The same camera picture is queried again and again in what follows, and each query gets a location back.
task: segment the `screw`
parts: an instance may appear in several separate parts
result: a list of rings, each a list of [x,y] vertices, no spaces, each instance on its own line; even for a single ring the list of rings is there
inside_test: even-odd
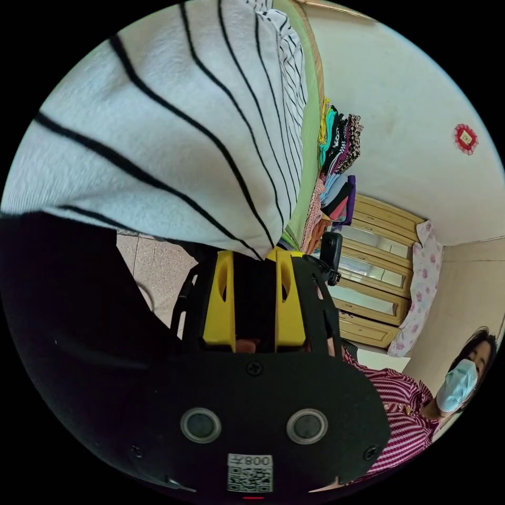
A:
[[[247,364],[246,372],[252,377],[258,377],[263,372],[263,365],[259,361],[251,361]]]
[[[130,450],[136,458],[141,458],[143,456],[142,449],[140,447],[132,446]]]
[[[363,459],[365,459],[366,461],[370,461],[375,456],[376,452],[377,452],[377,446],[370,446],[365,451],[365,454],[363,454]]]

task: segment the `wardrobe door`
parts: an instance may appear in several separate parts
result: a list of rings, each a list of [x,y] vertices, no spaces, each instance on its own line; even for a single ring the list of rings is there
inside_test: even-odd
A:
[[[425,221],[410,212],[363,195],[356,195],[354,210],[357,219],[386,227],[414,241],[417,241],[417,225]]]
[[[390,252],[400,262],[402,259],[412,261],[412,246],[417,242],[359,219],[353,219],[351,226],[342,226],[340,233],[344,238]]]
[[[412,269],[412,248],[357,226],[342,226],[342,245]]]
[[[341,279],[328,291],[336,307],[357,316],[398,326],[407,315],[407,299],[357,282]]]
[[[399,328],[340,312],[340,336],[345,340],[387,349]]]
[[[393,295],[409,297],[412,270],[372,254],[343,246],[338,271],[344,279]]]

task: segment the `face mask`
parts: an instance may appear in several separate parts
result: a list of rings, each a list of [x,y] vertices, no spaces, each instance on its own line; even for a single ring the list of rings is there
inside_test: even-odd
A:
[[[437,405],[442,412],[458,410],[477,384],[477,369],[469,359],[461,360],[445,378],[437,393]]]

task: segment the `green bed sheet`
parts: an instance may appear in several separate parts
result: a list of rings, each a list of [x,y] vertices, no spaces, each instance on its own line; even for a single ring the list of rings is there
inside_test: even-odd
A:
[[[282,235],[284,240],[300,249],[304,236],[305,222],[309,212],[310,199],[314,192],[316,179],[319,173],[317,137],[321,118],[321,106],[317,86],[316,68],[312,46],[305,31],[304,22],[296,9],[288,0],[274,0],[274,9],[285,12],[288,15],[291,26],[301,40],[305,59],[305,78],[307,81],[307,105],[304,110],[304,122],[301,126],[301,140],[304,147],[303,170],[301,173],[301,188],[298,201],[289,223]]]

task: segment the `sticker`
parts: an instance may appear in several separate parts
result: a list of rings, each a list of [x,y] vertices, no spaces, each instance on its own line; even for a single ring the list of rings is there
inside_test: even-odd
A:
[[[479,139],[468,125],[460,124],[454,129],[454,143],[461,151],[470,156],[475,151]]]
[[[272,456],[228,455],[228,491],[271,493],[274,487]]]

